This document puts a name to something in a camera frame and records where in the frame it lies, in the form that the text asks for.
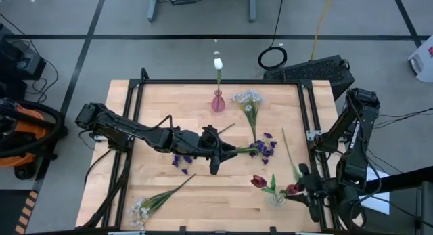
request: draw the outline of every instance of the clear glass vase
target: clear glass vase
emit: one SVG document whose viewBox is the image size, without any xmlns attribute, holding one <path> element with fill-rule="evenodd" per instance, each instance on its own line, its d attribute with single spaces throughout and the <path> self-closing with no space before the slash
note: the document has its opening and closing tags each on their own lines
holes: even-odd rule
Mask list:
<svg viewBox="0 0 433 235">
<path fill-rule="evenodd" d="M 215 97 L 212 101 L 212 109 L 215 112 L 222 112 L 225 109 L 225 102 L 222 94 L 223 92 L 220 89 L 215 90 Z"/>
<path fill-rule="evenodd" d="M 279 208 L 286 203 L 286 199 L 281 193 L 269 194 L 267 197 L 267 202 L 270 207 Z"/>
</svg>

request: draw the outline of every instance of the black metal frame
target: black metal frame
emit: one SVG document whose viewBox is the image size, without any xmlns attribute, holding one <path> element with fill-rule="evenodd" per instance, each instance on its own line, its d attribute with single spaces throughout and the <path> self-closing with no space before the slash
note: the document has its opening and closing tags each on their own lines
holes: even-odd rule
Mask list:
<svg viewBox="0 0 433 235">
<path fill-rule="evenodd" d="M 149 79 L 145 70 L 142 69 L 141 79 L 130 79 L 130 81 L 129 81 L 127 97 L 126 97 L 125 105 L 124 105 L 123 116 L 128 117 L 128 115 L 129 115 L 129 110 L 131 108 L 132 94 L 133 94 L 134 88 L 136 88 L 136 87 L 138 87 L 138 94 L 137 94 L 137 100 L 135 102 L 135 109 L 134 109 L 134 115 L 133 115 L 134 121 L 138 120 L 140 106 L 141 106 L 141 99 L 142 99 L 142 95 L 143 95 L 143 89 L 144 89 L 146 84 L 216 84 L 216 83 L 217 83 L 216 80 L 209 80 L 209 79 L 192 79 L 192 80 L 191 79 L 174 79 L 174 80 Z M 306 87 L 308 90 L 308 93 L 309 93 L 309 100 L 310 100 L 310 104 L 311 104 L 311 111 L 312 111 L 312 115 L 313 115 L 314 126 L 315 126 L 316 130 L 320 130 L 319 115 L 317 113 L 315 97 L 314 97 L 314 93 L 313 93 L 313 87 L 312 87 L 311 81 L 309 81 L 309 80 L 296 80 L 296 81 L 286 81 L 286 80 L 283 80 L 283 81 L 278 81 L 278 80 L 268 80 L 268 81 L 264 81 L 264 80 L 223 80 L 223 81 L 221 81 L 221 83 L 222 84 L 251 84 L 251 85 L 258 85 L 258 84 L 296 85 L 297 89 L 298 89 L 298 95 L 299 95 L 300 110 L 301 110 L 301 115 L 302 115 L 302 123 L 304 125 L 304 134 L 305 134 L 305 140 L 306 140 L 305 143 L 306 143 L 307 149 L 308 149 L 306 132 L 308 130 L 310 130 L 310 127 L 309 127 L 310 125 L 309 125 L 308 114 L 306 111 L 306 104 L 305 104 L 304 91 L 303 91 L 303 88 Z M 125 162 L 131 161 L 132 153 L 133 153 L 132 149 L 130 152 L 126 153 Z M 112 169 L 112 174 L 111 174 L 111 178 L 110 178 L 110 187 L 109 187 L 108 191 L 111 191 L 114 184 L 116 183 L 119 165 L 120 165 L 120 155 L 121 155 L 121 153 L 117 152 L 116 156 L 114 157 L 113 169 Z M 316 158 L 315 158 L 315 152 L 309 152 L 309 160 L 310 160 L 311 171 L 312 172 L 318 172 Z M 329 178 L 330 173 L 329 173 L 329 167 L 327 165 L 326 157 L 324 155 L 322 155 L 321 160 L 323 161 L 323 164 L 321 166 L 323 168 L 324 178 Z M 114 226 L 117 228 L 119 228 L 121 226 L 122 214 L 123 214 L 123 209 L 124 209 L 124 202 L 126 199 L 127 186 L 128 186 L 128 182 L 126 181 L 124 183 L 124 186 L 120 190 L 119 202 L 118 202 L 118 207 L 117 207 L 117 211 L 116 211 L 116 219 L 115 219 L 115 224 L 114 224 Z M 336 216 L 334 211 L 331 211 L 331 212 L 332 212 L 332 223 L 334 225 L 334 228 L 338 228 L 337 216 Z M 111 206 L 106 211 L 106 214 L 104 215 L 103 223 L 102 223 L 103 227 L 108 226 L 108 221 L 110 219 L 110 213 L 111 213 Z M 321 230 L 327 229 L 327 222 L 326 222 L 326 218 L 325 218 L 323 201 L 321 202 L 321 206 L 320 206 L 320 227 L 321 227 Z M 270 227 L 269 229 L 270 229 L 271 234 L 292 234 L 292 233 L 287 233 L 287 232 L 285 232 L 285 233 L 277 232 L 275 227 Z M 146 233 L 152 233 L 152 234 L 153 233 L 155 233 L 155 234 L 186 234 L 186 228 L 182 226 L 182 227 L 180 227 L 179 231 L 174 231 L 174 232 L 169 232 L 169 233 L 167 233 L 167 232 L 160 233 L 157 231 L 147 231 Z M 230 234 L 245 234 L 245 233 L 230 232 Z M 269 234 L 269 232 L 248 232 L 248 234 Z"/>
</svg>

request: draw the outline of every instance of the wooden table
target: wooden table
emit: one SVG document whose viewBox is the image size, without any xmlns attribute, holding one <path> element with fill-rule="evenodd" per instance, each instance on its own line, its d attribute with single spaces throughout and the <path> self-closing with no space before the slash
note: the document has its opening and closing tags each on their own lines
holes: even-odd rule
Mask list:
<svg viewBox="0 0 433 235">
<path fill-rule="evenodd" d="M 122 115 L 128 84 L 129 81 L 111 82 L 106 106 L 116 114 Z M 196 131 L 199 134 L 202 132 L 201 127 L 208 124 L 223 129 L 235 123 L 221 134 L 221 139 L 234 146 L 245 146 L 252 142 L 250 126 L 244 114 L 237 105 L 229 102 L 229 98 L 235 93 L 255 89 L 265 98 L 258 114 L 256 132 L 258 136 L 263 132 L 269 132 L 279 142 L 275 149 L 275 157 L 270 159 L 268 165 L 264 165 L 260 159 L 251 159 L 247 154 L 241 154 L 222 163 L 217 176 L 209 174 L 208 161 L 194 161 L 189 172 L 197 175 L 147 221 L 146 230 L 177 231 L 179 226 L 186 226 L 187 230 L 193 231 L 267 232 L 269 227 L 275 226 L 279 232 L 320 231 L 319 224 L 311 221 L 309 210 L 303 204 L 287 201 L 282 208 L 273 209 L 265 201 L 267 193 L 250 183 L 254 174 L 270 179 L 273 173 L 278 189 L 295 183 L 283 144 L 282 127 L 285 129 L 294 162 L 309 165 L 297 87 L 221 85 L 221 89 L 226 108 L 224 112 L 215 113 L 210 107 L 214 85 L 145 85 L 139 122 L 153 126 L 171 114 L 174 126 L 178 125 L 182 129 Z M 327 131 L 338 117 L 329 82 L 313 81 L 313 91 L 322 130 Z M 306 90 L 304 95 L 309 124 L 311 129 L 314 129 Z M 107 143 L 96 143 L 92 162 L 98 159 L 106 148 Z M 339 156 L 332 156 L 329 160 L 332 176 L 335 175 L 338 158 Z M 172 190 L 187 179 L 180 169 L 171 165 L 172 159 L 171 154 L 157 153 L 144 141 L 135 141 L 122 230 L 136 230 L 129 225 L 131 219 L 127 215 L 136 198 L 151 197 Z M 90 173 L 76 221 L 78 226 L 92 216 L 106 197 L 113 160 L 114 153 L 98 163 Z M 110 225 L 114 224 L 117 204 L 116 199 L 112 205 Z M 328 225 L 331 226 L 329 211 L 326 215 Z"/>
</svg>

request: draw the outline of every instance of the black floor stripe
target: black floor stripe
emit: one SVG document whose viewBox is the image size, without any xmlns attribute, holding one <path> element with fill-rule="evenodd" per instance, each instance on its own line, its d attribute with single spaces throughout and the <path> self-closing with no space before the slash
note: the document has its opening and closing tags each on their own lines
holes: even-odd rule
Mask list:
<svg viewBox="0 0 433 235">
<path fill-rule="evenodd" d="M 106 40 L 177 40 L 177 39 L 272 39 L 273 35 L 9 35 L 10 39 L 106 39 Z M 314 35 L 276 35 L 275 39 L 313 40 Z M 319 40 L 336 41 L 410 41 L 426 40 L 429 35 L 319 35 Z"/>
<path fill-rule="evenodd" d="M 72 99 L 72 95 L 74 94 L 74 90 L 76 87 L 76 83 L 78 82 L 78 78 L 80 77 L 81 69 L 83 68 L 84 61 L 87 56 L 87 52 L 90 47 L 91 37 L 95 32 L 97 21 L 101 15 L 102 7 L 104 6 L 105 0 L 99 0 L 95 14 L 93 15 L 92 22 L 90 23 L 89 31 L 87 32 L 87 38 L 84 42 L 83 48 L 81 49 L 80 56 L 75 65 L 74 72 L 72 74 L 71 80 L 69 82 L 68 90 L 66 90 L 65 98 L 63 99 L 62 107 L 60 108 L 60 112 L 66 116 L 66 113 L 69 108 L 70 101 Z"/>
<path fill-rule="evenodd" d="M 409 29 L 409 32 L 411 33 L 411 35 L 413 37 L 413 41 L 415 42 L 415 45 L 417 47 L 421 46 L 421 40 L 418 37 L 417 31 L 415 30 L 415 27 L 413 26 L 412 21 L 406 12 L 406 9 L 405 9 L 405 6 L 403 5 L 403 2 L 401 0 L 395 0 L 395 2 L 397 3 L 397 7 L 400 10 L 401 16 L 403 17 L 403 20 L 405 21 L 407 29 Z"/>
</svg>

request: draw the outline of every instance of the green leaf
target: green leaf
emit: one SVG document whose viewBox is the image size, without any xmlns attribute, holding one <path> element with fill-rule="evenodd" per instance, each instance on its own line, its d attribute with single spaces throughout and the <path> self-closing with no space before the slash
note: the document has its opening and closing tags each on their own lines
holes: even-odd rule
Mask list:
<svg viewBox="0 0 433 235">
<path fill-rule="evenodd" d="M 218 82 L 218 85 L 221 83 L 221 70 L 218 70 L 216 73 L 216 81 Z"/>
<path fill-rule="evenodd" d="M 272 174 L 272 179 L 271 179 L 271 189 L 272 191 L 275 191 L 275 188 L 277 187 L 276 181 L 275 181 L 275 175 Z"/>
<path fill-rule="evenodd" d="M 274 193 L 275 193 L 275 192 L 274 192 L 271 188 L 269 188 L 269 187 L 262 188 L 261 190 L 262 190 L 262 191 L 265 191 L 265 192 L 268 192 L 269 194 L 274 194 Z"/>
</svg>

